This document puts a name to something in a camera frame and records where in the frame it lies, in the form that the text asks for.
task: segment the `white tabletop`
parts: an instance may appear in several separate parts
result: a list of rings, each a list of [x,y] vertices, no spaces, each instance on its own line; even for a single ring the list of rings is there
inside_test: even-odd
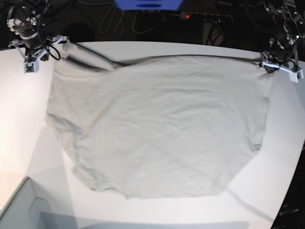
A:
[[[255,52],[204,45],[157,42],[85,44],[123,61],[147,56],[206,54],[257,58]],[[260,153],[216,197],[130,199],[87,189],[71,173],[44,117],[53,61],[38,73],[23,74],[16,50],[0,52],[0,168],[34,181],[37,197],[46,199],[66,228],[213,228],[269,229],[293,177],[305,139],[305,80],[289,81],[278,72],[270,98]]]

